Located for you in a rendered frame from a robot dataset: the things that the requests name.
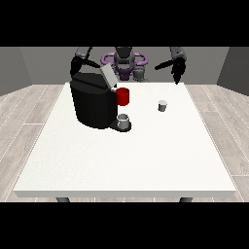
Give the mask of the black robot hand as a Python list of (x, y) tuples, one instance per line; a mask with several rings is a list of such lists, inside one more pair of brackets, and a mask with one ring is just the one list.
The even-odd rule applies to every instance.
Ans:
[(79, 56), (74, 56), (71, 60), (70, 75), (74, 76), (77, 74), (83, 65), (91, 66), (93, 68), (99, 68), (100, 65), (96, 62), (89, 60), (88, 58), (81, 58)]
[(171, 59), (155, 67), (156, 70), (160, 70), (166, 67), (172, 67), (171, 74), (173, 75), (173, 80), (175, 84), (178, 84), (181, 80), (181, 76), (185, 73), (186, 70), (186, 60), (183, 57), (177, 57)]

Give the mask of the pale grey machine lid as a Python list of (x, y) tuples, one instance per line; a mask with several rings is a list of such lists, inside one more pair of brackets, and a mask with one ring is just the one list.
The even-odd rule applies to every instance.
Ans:
[(118, 82), (118, 79), (110, 64), (106, 64), (100, 68), (100, 72), (104, 77), (106, 84), (112, 89)]

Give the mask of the black coffee machine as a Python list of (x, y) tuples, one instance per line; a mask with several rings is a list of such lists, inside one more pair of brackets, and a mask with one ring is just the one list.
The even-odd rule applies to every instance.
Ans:
[(80, 123), (97, 129), (131, 130), (130, 121), (128, 128), (118, 128), (117, 89), (109, 89), (101, 74), (79, 72), (72, 77), (70, 88)]

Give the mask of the red pod holder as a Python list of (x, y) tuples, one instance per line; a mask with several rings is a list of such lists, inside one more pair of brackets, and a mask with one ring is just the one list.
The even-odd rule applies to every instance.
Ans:
[(129, 103), (129, 89), (118, 88), (116, 90), (117, 104), (120, 106), (125, 106)]

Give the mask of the small grey cup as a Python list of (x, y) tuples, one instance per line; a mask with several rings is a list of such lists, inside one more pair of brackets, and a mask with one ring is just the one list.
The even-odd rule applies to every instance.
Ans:
[(129, 117), (127, 114), (119, 114), (117, 116), (118, 128), (125, 129), (129, 126)]

